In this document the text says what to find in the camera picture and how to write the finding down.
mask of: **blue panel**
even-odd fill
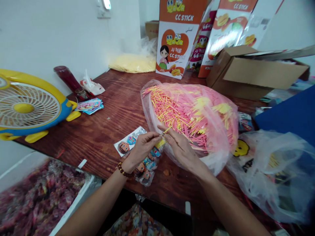
[[[292,132],[315,147],[315,86],[255,117],[260,129]]]
[[[29,128],[29,129],[5,129],[5,130],[0,131],[0,133],[11,133],[11,134],[13,134],[13,136],[24,136],[24,135],[34,134],[34,133],[38,133],[38,132],[47,130],[50,127],[53,127],[53,126],[57,125],[59,122],[65,120],[68,117],[68,115],[71,113],[72,106],[67,107],[66,106],[67,102],[68,102],[68,99],[66,99],[61,104],[61,112],[60,112],[59,116],[49,124],[46,124],[46,125],[40,126],[40,127],[36,127],[36,128]]]

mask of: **red bottle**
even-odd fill
[[[81,87],[79,82],[75,79],[71,71],[66,66],[57,66],[54,69],[60,79],[71,89],[71,91],[79,97],[82,101],[89,100],[89,95]]]

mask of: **yellow fan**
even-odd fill
[[[13,140],[27,135],[34,143],[47,129],[81,115],[77,103],[68,100],[50,83],[22,72],[0,69],[0,138]]]

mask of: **human hand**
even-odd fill
[[[161,141],[159,133],[148,132],[138,136],[135,146],[132,148],[121,167],[126,173],[131,173],[150,153],[152,148]]]
[[[168,127],[157,126],[160,130],[165,131]],[[188,142],[188,139],[173,129],[170,129],[165,135],[165,140],[173,149],[176,160],[188,171],[194,175],[198,175],[201,172],[208,172],[208,167],[199,159],[195,151],[192,149]]]

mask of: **table surface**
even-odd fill
[[[205,79],[197,78],[192,72],[186,72],[182,80],[176,80],[155,72],[130,74],[111,69],[94,80],[106,90],[98,96],[103,101],[104,109],[93,115],[83,113],[71,122],[63,121],[49,129],[47,136],[33,144],[25,142],[24,138],[16,141],[50,157],[57,158],[62,153],[58,159],[75,167],[86,159],[83,171],[108,179],[122,160],[113,144],[139,126],[148,130],[140,91],[152,79],[162,83],[206,85]],[[69,99],[76,101],[73,95]],[[239,107],[239,111],[248,114],[253,113],[256,107],[265,106],[261,102],[230,99]],[[166,169],[170,172],[169,176],[163,173]],[[226,168],[217,178],[247,205],[236,180]],[[192,217],[217,220],[197,180],[166,155],[158,163],[150,187],[145,187],[132,178],[127,181],[125,188],[182,213],[185,213],[185,202],[189,201]],[[259,210],[254,214],[264,225],[271,222]]]

